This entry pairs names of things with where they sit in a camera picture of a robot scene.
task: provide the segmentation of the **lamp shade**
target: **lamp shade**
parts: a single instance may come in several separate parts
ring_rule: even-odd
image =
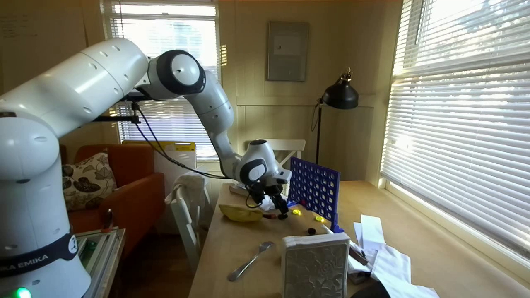
[[[359,105],[359,95],[349,87],[349,80],[339,80],[326,88],[326,105],[336,110],[352,110]]]

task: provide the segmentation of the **wall frame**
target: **wall frame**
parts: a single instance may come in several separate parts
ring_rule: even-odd
[[[304,82],[309,45],[306,22],[266,22],[266,82]]]

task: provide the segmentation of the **blue pegboard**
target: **blue pegboard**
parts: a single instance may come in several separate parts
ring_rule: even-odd
[[[299,204],[329,221],[332,232],[341,232],[336,214],[339,173],[296,158],[289,159],[289,171],[288,206]]]

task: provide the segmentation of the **window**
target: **window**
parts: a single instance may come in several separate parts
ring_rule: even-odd
[[[382,176],[530,259],[530,0],[403,0]]]
[[[213,5],[138,5],[110,4],[110,37],[132,40],[147,58],[167,50],[185,50],[205,70],[218,75],[216,25]],[[206,133],[183,98],[172,102],[142,102],[142,113],[160,141],[191,141],[198,159],[216,158]],[[117,106],[119,115],[129,115],[129,105]],[[120,123],[120,140],[142,140],[133,125]],[[142,121],[140,131],[148,136]]]

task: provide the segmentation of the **wooden floor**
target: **wooden floor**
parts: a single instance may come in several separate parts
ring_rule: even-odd
[[[191,284],[177,236],[148,236],[120,262],[110,298],[185,298]]]

